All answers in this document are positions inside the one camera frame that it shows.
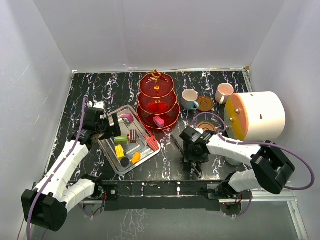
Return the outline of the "green layered cake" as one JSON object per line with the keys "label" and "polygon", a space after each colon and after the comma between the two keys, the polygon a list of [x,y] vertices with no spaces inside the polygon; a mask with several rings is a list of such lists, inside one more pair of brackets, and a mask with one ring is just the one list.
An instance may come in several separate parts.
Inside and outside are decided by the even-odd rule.
{"label": "green layered cake", "polygon": [[114,137],[114,143],[115,144],[122,145],[122,144],[128,144],[128,142],[129,142],[128,135],[123,134],[123,135]]}

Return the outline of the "brown chocolate cake slice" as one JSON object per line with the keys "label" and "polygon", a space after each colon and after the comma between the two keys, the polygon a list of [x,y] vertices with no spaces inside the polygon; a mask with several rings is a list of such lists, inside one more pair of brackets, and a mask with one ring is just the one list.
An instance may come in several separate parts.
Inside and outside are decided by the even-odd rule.
{"label": "brown chocolate cake slice", "polygon": [[129,142],[136,143],[137,142],[137,130],[131,129],[129,133]]}

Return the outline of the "magenta cake slice back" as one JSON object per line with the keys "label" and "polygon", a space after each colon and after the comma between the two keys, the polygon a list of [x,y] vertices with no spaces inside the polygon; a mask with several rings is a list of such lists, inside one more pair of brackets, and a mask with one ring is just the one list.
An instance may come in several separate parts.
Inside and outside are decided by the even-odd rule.
{"label": "magenta cake slice back", "polygon": [[134,122],[134,117],[131,113],[124,113],[120,116],[120,118],[127,124]]}

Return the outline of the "yellow cake slice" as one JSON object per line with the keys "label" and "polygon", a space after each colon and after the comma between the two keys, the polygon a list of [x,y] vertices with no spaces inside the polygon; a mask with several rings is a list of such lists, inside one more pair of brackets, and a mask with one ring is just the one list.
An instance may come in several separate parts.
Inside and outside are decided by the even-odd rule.
{"label": "yellow cake slice", "polygon": [[122,145],[116,145],[114,149],[115,149],[115,154],[118,160],[121,160],[125,157],[125,151]]}

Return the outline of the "stainless steel tray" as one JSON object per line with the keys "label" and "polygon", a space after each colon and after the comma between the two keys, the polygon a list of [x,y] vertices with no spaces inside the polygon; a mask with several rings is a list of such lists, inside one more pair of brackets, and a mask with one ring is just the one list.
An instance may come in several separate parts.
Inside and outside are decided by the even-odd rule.
{"label": "stainless steel tray", "polygon": [[131,106],[124,105],[113,113],[117,114],[121,136],[98,142],[114,172],[125,175],[157,155],[161,145]]}

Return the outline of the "brown saucer front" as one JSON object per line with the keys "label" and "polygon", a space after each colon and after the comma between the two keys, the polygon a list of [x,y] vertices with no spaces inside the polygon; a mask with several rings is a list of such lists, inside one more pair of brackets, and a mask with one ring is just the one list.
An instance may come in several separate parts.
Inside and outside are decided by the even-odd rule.
{"label": "brown saucer front", "polygon": [[197,125],[197,128],[202,129],[204,132],[209,130],[209,131],[213,131],[216,132],[216,127],[207,121],[202,121]]}

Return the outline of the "brown saucer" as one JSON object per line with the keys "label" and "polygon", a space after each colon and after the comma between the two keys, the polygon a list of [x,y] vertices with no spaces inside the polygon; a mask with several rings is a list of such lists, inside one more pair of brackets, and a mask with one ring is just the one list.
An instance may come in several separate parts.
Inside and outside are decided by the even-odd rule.
{"label": "brown saucer", "polygon": [[196,101],[199,104],[198,110],[201,112],[209,112],[214,107],[213,100],[208,96],[199,96]]}
{"label": "brown saucer", "polygon": [[216,127],[207,121],[202,121],[197,125],[197,128],[202,129],[204,132],[209,130],[209,131],[213,131],[216,132]]}

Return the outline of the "black round cookie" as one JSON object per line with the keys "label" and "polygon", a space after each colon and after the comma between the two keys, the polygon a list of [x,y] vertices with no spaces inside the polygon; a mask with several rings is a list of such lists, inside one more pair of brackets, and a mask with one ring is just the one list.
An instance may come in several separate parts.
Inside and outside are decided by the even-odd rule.
{"label": "black round cookie", "polygon": [[127,167],[129,164],[130,164],[130,160],[129,158],[127,157],[123,157],[121,160],[120,160],[120,164],[122,167]]}

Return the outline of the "orange fish cookie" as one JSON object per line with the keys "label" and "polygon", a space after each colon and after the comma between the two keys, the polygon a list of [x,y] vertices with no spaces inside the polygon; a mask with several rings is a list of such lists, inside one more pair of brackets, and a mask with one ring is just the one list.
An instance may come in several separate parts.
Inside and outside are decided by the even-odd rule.
{"label": "orange fish cookie", "polygon": [[136,152],[134,153],[131,162],[133,165],[137,164],[139,161],[141,160],[141,153],[140,152]]}

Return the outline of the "red pink cake slice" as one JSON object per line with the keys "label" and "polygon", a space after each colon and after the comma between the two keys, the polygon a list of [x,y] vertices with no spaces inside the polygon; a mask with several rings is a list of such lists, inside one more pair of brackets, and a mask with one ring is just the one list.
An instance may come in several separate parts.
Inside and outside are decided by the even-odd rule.
{"label": "red pink cake slice", "polygon": [[160,147],[158,145],[158,141],[154,136],[147,137],[146,143],[154,152],[156,152],[160,149]]}

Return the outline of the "pink cake slice front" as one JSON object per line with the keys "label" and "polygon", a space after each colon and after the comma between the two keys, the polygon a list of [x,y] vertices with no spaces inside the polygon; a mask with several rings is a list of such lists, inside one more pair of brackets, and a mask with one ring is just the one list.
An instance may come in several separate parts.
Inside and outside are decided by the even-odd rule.
{"label": "pink cake slice front", "polygon": [[156,115],[153,118],[153,121],[158,128],[163,128],[165,126],[165,121],[159,115]]}

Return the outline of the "red three-tier dessert stand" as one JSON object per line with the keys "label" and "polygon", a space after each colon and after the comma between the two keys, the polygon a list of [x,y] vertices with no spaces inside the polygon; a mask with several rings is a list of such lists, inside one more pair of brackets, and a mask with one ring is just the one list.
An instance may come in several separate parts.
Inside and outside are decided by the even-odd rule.
{"label": "red three-tier dessert stand", "polygon": [[[170,75],[155,69],[140,80],[139,89],[136,113],[147,128],[166,129],[178,121],[181,108],[175,93],[175,83]],[[153,120],[155,116],[164,120],[164,127],[157,127]]]}

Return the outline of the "blue and white teacup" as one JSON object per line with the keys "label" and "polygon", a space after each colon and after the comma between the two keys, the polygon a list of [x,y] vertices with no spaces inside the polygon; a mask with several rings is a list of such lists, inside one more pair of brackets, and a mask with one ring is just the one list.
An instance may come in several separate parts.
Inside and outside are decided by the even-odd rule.
{"label": "blue and white teacup", "polygon": [[185,110],[197,110],[199,108],[198,92],[193,89],[186,89],[182,92],[181,104]]}

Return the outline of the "pink and white teacup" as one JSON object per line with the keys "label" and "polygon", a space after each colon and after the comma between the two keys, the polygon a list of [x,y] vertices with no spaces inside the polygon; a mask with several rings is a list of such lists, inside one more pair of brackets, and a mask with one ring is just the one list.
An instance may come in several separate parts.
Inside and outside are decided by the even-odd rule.
{"label": "pink and white teacup", "polygon": [[225,104],[229,97],[234,93],[234,88],[229,83],[221,83],[217,87],[217,91],[215,94],[215,100],[220,104]]}

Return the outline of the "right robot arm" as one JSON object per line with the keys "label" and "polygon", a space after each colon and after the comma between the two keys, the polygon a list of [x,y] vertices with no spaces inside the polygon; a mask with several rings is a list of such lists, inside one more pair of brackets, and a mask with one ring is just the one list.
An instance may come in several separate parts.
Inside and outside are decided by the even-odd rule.
{"label": "right robot arm", "polygon": [[191,126],[179,137],[183,140],[187,154],[192,157],[222,156],[250,167],[249,170],[229,174],[216,187],[217,193],[230,199],[235,198],[240,192],[256,188],[278,195],[295,171],[294,165],[279,146],[268,142],[247,144],[224,138],[214,131],[199,132]]}

